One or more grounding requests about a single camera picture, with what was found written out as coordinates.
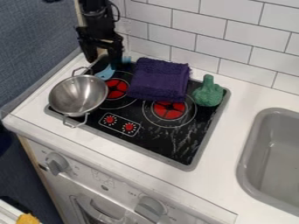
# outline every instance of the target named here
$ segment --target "control panel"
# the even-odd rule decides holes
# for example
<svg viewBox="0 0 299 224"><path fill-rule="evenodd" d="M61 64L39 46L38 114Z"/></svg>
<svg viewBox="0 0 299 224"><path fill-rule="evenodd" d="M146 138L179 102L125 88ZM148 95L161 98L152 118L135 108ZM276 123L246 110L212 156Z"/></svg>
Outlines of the control panel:
<svg viewBox="0 0 299 224"><path fill-rule="evenodd" d="M140 129L140 124L132 122L124 117L106 113L100 120L99 124L108 129L120 132L129 137L133 137Z"/></svg>
<svg viewBox="0 0 299 224"><path fill-rule="evenodd" d="M176 209L173 205L154 199L101 171L65 157L37 143L30 143L39 164L44 167L44 171L51 172L53 175L65 175L74 183L79 182L89 189L93 189L94 192L104 196L106 199L117 202L117 204L122 205L131 213L141 217L136 224L207 224Z"/></svg>

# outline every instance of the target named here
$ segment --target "stove knob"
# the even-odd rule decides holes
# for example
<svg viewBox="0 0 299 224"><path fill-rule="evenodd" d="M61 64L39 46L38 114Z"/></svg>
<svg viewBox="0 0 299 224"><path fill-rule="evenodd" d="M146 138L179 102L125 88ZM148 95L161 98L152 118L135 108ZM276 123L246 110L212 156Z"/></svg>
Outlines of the stove knob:
<svg viewBox="0 0 299 224"><path fill-rule="evenodd" d="M170 217L165 215L166 211L163 205L148 196L140 199L135 212L156 224L171 224Z"/></svg>
<svg viewBox="0 0 299 224"><path fill-rule="evenodd" d="M123 125L122 130L133 131L136 129L136 126L132 122L127 122Z"/></svg>
<svg viewBox="0 0 299 224"><path fill-rule="evenodd" d="M56 152L49 153L45 158L45 163L48 165L54 176L59 175L60 172L67 172L71 170L67 160Z"/></svg>
<svg viewBox="0 0 299 224"><path fill-rule="evenodd" d="M105 122L107 125L113 125L115 124L117 121L116 117L112 116L112 115L109 115L108 117L105 118Z"/></svg>

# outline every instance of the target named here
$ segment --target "gray sink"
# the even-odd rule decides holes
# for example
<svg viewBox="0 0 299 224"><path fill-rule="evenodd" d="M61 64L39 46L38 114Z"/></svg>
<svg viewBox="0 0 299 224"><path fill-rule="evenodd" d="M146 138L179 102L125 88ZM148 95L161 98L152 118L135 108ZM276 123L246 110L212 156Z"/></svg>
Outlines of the gray sink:
<svg viewBox="0 0 299 224"><path fill-rule="evenodd" d="M298 113L268 108L255 117L237 179L255 199L299 216Z"/></svg>

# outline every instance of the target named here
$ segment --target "bowl rim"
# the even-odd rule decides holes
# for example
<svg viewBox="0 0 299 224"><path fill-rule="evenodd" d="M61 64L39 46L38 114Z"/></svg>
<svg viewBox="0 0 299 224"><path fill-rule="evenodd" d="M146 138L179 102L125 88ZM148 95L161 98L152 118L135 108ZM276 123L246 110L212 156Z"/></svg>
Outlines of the bowl rim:
<svg viewBox="0 0 299 224"><path fill-rule="evenodd" d="M55 89L57 87L59 87L61 84L63 84L64 82L67 82L69 80L75 80L75 79L79 79L79 78L93 78L99 82L102 82L105 86L105 89L104 89L104 95L101 99L101 101L99 101L96 105L94 105L93 107L89 108L89 109L86 109L85 111L82 111L82 112L65 112L65 111L62 111L58 108L56 108L55 106L53 106L53 103L52 103L52 96L53 96L53 93L55 91ZM73 76L73 77L69 77L69 78L66 78L62 81L60 81L59 83L57 83L51 90L50 94L48 95L48 101L49 101L49 104L50 106L56 110L57 112L59 112L60 114L63 114L64 116L83 116L85 115L87 112L90 112L96 108L98 108L106 99L107 99L107 96L108 96L108 86L106 84L106 82L94 75L90 75L90 74L81 74L81 75L77 75L77 76Z"/></svg>

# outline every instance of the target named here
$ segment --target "stovetop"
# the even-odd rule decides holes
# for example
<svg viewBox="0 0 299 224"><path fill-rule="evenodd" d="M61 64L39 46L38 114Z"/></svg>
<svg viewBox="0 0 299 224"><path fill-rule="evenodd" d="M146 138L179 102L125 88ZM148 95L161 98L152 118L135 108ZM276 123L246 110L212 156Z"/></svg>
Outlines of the stovetop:
<svg viewBox="0 0 299 224"><path fill-rule="evenodd" d="M105 60L92 66L95 73L105 68ZM217 107L200 107L191 93L202 84L189 80L184 103L143 101L126 96L133 78L134 64L115 71L106 83L108 98L92 113L82 129L123 144L181 170L197 165L212 130L224 108L229 92ZM51 116L62 115L48 107ZM84 117L69 118L82 123Z"/></svg>

